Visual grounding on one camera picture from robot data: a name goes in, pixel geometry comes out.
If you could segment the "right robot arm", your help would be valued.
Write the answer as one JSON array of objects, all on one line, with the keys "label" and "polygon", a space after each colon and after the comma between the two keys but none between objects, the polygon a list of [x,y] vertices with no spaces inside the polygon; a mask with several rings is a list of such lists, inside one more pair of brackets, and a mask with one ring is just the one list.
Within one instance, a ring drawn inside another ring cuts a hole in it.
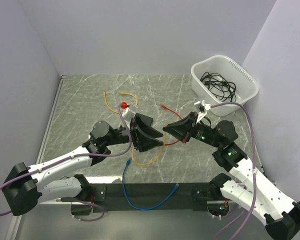
[{"label": "right robot arm", "polygon": [[182,143],[191,138],[216,148],[212,156],[229,174],[220,173],[211,180],[210,195],[229,199],[255,216],[274,240],[291,240],[300,231],[300,201],[279,190],[253,165],[238,147],[234,124],[220,121],[214,128],[198,120],[197,112],[163,127],[163,131]]}]

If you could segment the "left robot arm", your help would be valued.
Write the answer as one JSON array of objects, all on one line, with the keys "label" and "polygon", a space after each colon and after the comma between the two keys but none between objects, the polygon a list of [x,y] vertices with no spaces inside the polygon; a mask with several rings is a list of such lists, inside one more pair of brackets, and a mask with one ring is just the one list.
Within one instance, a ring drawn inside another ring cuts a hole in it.
[{"label": "left robot arm", "polygon": [[68,180],[61,180],[61,177],[115,157],[109,146],[128,143],[139,152],[161,147],[163,134],[154,129],[148,119],[137,113],[129,125],[119,128],[113,128],[104,120],[98,121],[90,131],[89,139],[71,152],[40,164],[26,166],[21,162],[13,166],[2,188],[10,213],[21,216],[37,204],[57,198],[87,200],[91,189],[83,176]]}]

